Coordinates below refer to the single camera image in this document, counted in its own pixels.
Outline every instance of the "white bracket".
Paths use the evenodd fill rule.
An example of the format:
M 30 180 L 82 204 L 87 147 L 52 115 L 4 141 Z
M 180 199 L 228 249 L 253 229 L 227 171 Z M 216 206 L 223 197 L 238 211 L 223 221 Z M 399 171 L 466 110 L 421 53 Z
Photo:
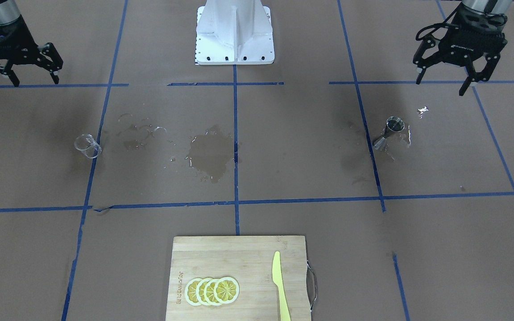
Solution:
M 261 0 L 207 0 L 198 8 L 197 65 L 265 65 L 275 61 L 271 10 Z

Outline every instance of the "knife handle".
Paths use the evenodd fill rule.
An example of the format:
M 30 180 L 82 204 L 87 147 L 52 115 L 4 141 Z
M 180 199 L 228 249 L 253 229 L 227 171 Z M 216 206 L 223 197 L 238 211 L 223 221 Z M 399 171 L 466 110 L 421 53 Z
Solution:
M 287 297 L 285 297 L 285 290 L 283 287 L 279 287 L 279 306 L 281 321 L 291 321 L 291 315 L 289 315 L 289 307 L 287 305 Z

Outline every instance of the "metal handle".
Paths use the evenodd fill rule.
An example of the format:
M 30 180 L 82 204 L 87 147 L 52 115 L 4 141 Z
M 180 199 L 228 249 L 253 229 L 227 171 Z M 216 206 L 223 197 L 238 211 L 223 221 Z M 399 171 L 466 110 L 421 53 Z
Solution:
M 318 292 L 316 291 L 316 274 L 315 274 L 315 271 L 311 268 L 311 265 L 308 262 L 308 260 L 307 260 L 307 271 L 310 271 L 312 273 L 312 279 L 314 281 L 314 289 L 315 289 L 315 298 L 312 299 L 312 302 L 310 302 L 310 304 L 311 304 L 311 315 L 312 315 L 312 307 L 313 307 L 313 305 L 315 305 L 316 299 L 318 297 L 318 295 L 317 295 Z

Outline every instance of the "metal jigger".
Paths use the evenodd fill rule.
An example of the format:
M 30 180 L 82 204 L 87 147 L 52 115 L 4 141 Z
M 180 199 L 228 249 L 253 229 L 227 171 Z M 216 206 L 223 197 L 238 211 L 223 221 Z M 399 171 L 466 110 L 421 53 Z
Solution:
M 386 148 L 386 139 L 397 132 L 401 132 L 405 128 L 404 121 L 400 117 L 392 116 L 386 120 L 386 128 L 384 129 L 384 134 L 378 138 L 376 138 L 372 146 L 376 150 L 384 150 Z

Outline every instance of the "cutting board handle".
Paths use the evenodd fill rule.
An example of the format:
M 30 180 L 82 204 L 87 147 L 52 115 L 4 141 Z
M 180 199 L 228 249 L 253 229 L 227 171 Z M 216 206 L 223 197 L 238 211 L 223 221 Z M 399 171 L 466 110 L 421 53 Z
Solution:
M 312 282 L 313 282 L 312 288 L 315 291 L 312 301 L 311 301 L 311 295 L 308 293 L 308 289 L 309 289 L 309 287 L 308 287 L 308 272 L 310 272 L 312 274 Z M 316 274 L 315 274 L 315 271 L 312 269 L 311 264 L 307 260 L 307 294 L 308 294 L 308 301 L 311 304 L 311 317 L 312 317 L 312 307 L 313 307 L 313 305 L 315 305 L 316 299 L 318 297 L 317 293 L 318 292 L 316 291 Z

